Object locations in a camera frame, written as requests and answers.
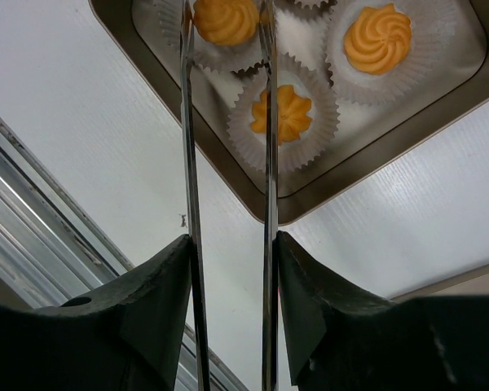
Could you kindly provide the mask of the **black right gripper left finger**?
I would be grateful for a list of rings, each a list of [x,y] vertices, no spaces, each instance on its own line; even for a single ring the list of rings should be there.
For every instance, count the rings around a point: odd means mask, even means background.
[[[58,307],[0,305],[0,390],[171,390],[191,289],[191,239]]]

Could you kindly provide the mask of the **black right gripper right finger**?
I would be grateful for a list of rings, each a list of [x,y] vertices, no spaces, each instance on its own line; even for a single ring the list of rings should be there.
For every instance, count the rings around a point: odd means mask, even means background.
[[[300,390],[489,390],[489,295],[379,297],[277,235],[291,382]]]

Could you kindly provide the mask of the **silver metal tongs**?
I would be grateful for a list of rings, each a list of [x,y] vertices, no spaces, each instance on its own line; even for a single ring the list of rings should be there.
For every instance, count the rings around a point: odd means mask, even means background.
[[[261,389],[278,389],[278,53],[273,1],[260,2],[259,37],[265,60],[266,81],[266,193],[262,283],[262,374]],[[187,227],[192,241],[190,256],[195,323],[197,387],[210,389],[209,342],[205,310],[200,205],[196,169],[195,132],[192,119],[191,71],[193,65],[193,15],[189,1],[181,2],[180,92],[181,126],[187,194]]]

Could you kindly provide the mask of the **orange swirl cookie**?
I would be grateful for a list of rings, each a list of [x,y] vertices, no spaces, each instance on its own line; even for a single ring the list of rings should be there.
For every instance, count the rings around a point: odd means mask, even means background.
[[[363,8],[343,38],[343,49],[350,65],[375,76],[401,64],[411,46],[411,19],[397,11],[392,3]]]
[[[253,121],[250,129],[255,134],[265,134],[267,129],[267,92],[259,95],[260,100],[252,105]],[[309,116],[312,100],[295,92],[293,85],[283,85],[277,89],[277,136],[278,145],[291,143],[301,139],[313,121]]]
[[[258,7],[250,0],[201,0],[194,3],[198,34],[216,46],[238,46],[253,37]]]

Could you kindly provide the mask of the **gold tin lid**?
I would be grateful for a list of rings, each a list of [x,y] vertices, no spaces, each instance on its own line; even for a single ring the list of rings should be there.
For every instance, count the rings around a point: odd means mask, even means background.
[[[439,280],[424,287],[393,296],[393,301],[401,302],[413,297],[433,295],[485,295],[489,294],[489,264],[473,270]]]

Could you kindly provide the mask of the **gold square tin box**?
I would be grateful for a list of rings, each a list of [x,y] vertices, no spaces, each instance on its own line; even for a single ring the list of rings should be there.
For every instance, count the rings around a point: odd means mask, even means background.
[[[181,114],[180,54],[160,28],[155,1],[93,1],[98,21],[174,116]],[[279,220],[289,224],[409,152],[489,100],[489,1],[454,4],[456,35],[448,56],[423,84],[393,103],[337,103],[338,123],[309,163],[279,169]],[[191,72],[192,126],[201,153],[247,210],[265,216],[266,179],[232,146],[226,130],[238,94],[261,72]]]

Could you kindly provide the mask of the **aluminium table frame rail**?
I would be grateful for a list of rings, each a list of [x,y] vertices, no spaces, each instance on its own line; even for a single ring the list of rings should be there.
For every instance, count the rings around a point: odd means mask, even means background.
[[[58,307],[138,266],[77,207],[0,118],[0,300],[13,310]],[[209,350],[210,389],[243,384]],[[197,387],[195,324],[183,330],[175,384]]]

